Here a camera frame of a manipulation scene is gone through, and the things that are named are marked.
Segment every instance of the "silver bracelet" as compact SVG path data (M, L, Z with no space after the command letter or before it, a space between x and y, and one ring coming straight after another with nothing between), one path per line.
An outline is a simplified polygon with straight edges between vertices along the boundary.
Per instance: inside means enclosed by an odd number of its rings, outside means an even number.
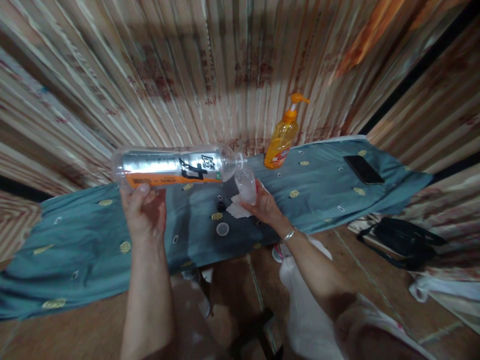
M298 229L295 226L292 226L288 234L280 241L282 244L286 244L294 235Z

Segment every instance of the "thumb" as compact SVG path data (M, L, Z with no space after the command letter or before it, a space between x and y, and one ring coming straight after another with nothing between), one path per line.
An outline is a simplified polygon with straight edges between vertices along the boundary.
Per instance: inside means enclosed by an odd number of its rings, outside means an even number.
M140 214L142 204L149 195L150 185L146 182L140 184L131 195L130 204L128 205L128 212L131 214Z
M250 205L250 204L247 203L247 202L240 201L240 206L241 206L242 208L244 208L245 210L249 211L249 212L252 213L252 214L255 214L255 212L256 212L256 211L255 211L255 210L256 210L256 209L255 209L255 206Z

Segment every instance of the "clear plastic bottle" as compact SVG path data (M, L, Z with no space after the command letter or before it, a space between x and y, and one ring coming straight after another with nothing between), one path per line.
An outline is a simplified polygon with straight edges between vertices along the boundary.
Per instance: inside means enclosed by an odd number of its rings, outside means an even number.
M247 159L224 144L192 147L123 146L111 158L115 182L136 189L171 184L222 183L242 170Z
M243 165L243 168L235 172L235 184L238 187L240 198L243 202L255 205L257 202L257 184L251 168Z

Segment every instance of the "forearm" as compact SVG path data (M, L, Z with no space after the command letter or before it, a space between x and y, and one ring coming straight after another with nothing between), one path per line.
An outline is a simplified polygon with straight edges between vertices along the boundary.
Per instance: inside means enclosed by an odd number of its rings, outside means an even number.
M137 241L132 247L121 358L171 354L174 340L175 313L163 239Z
M273 228L283 239L292 225L285 217L274 224ZM354 286L303 232L295 231L286 245L313 297L323 311L335 321L355 301Z

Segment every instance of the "smartphone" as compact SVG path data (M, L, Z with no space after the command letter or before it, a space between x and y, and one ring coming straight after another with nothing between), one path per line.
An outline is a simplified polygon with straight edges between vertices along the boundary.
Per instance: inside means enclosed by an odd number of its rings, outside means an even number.
M343 158L364 184L373 185L385 183L385 180L382 179L363 156L352 155L344 156Z

